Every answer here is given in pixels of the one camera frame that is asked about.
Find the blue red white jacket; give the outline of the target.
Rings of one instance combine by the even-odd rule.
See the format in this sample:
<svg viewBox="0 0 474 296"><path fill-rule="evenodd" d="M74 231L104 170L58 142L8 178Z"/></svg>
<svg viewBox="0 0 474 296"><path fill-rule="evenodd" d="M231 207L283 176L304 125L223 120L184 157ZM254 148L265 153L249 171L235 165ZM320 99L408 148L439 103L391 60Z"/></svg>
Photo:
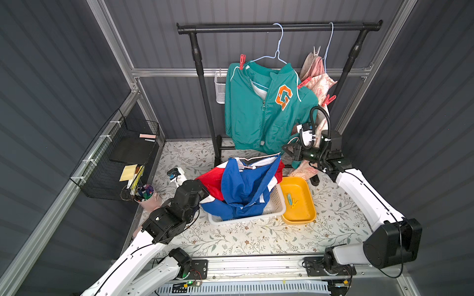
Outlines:
<svg viewBox="0 0 474 296"><path fill-rule="evenodd" d="M201 207L223 221L261 215L270 200L270 192L283 179L284 164L243 167L230 158L197 177L209 191Z"/></svg>

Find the pink wire hanger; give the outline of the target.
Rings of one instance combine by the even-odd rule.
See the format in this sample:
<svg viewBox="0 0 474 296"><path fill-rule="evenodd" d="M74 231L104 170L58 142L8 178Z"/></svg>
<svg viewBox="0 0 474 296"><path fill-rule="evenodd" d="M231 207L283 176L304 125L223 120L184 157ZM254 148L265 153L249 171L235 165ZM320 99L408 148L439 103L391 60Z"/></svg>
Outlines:
<svg viewBox="0 0 474 296"><path fill-rule="evenodd" d="M243 167L253 168L253 167L261 167L265 165L271 165L274 163L274 161L280 160L281 155L280 153L277 153L277 154L272 154L272 155L261 155L261 156L252 157L249 159L246 159L243 157L236 157L235 159L238 161L239 165Z"/></svg>

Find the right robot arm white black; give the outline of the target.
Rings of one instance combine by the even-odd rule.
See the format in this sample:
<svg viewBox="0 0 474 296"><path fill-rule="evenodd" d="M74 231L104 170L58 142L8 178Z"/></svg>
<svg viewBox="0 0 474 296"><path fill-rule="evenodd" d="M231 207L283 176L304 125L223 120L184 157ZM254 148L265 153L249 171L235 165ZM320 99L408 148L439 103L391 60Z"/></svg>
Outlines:
<svg viewBox="0 0 474 296"><path fill-rule="evenodd" d="M328 247L319 265L331 276L345 270L351 274L353 265L371 265L378 270L412 262L418 257L422 225L414 218L407 219L392 207L353 167L343 155L342 136L324 131L319 147L303 141L305 132L297 140L283 146L295 161L308 161L309 166L328 175L344 189L367 219L372 233L362 243Z"/></svg>

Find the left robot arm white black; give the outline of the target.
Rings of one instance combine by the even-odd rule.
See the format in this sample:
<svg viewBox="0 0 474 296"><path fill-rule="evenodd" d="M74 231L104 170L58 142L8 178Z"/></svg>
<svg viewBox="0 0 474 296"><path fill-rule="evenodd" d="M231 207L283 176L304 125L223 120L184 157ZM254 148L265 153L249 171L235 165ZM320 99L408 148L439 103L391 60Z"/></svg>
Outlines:
<svg viewBox="0 0 474 296"><path fill-rule="evenodd" d="M115 263L89 288L83 296L148 296L176 278L184 278L191 269L191 257L181 248L169 252L144 275L144 267L171 240L191 224L199 203L209 191L199 180L187 180L164 207L154 210L142 224L133 242Z"/></svg>

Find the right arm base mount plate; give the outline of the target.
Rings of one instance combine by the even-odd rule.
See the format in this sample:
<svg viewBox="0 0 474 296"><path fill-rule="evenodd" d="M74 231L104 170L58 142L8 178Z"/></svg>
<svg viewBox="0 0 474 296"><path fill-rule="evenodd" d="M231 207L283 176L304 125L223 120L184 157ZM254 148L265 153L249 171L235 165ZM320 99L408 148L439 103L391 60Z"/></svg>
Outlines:
<svg viewBox="0 0 474 296"><path fill-rule="evenodd" d="M302 267L308 276L355 276L357 271L352 265L340 265L332 258L324 256L304 257Z"/></svg>

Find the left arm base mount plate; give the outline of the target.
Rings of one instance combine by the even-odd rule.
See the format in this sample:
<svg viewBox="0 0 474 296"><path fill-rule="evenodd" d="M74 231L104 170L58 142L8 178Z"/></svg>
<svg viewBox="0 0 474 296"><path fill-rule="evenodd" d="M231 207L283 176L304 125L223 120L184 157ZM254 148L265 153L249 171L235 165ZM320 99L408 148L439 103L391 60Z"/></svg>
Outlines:
<svg viewBox="0 0 474 296"><path fill-rule="evenodd" d="M196 281L207 279L209 269L209 261L205 259L192 259L189 268L185 268L183 272L176 277L178 280Z"/></svg>

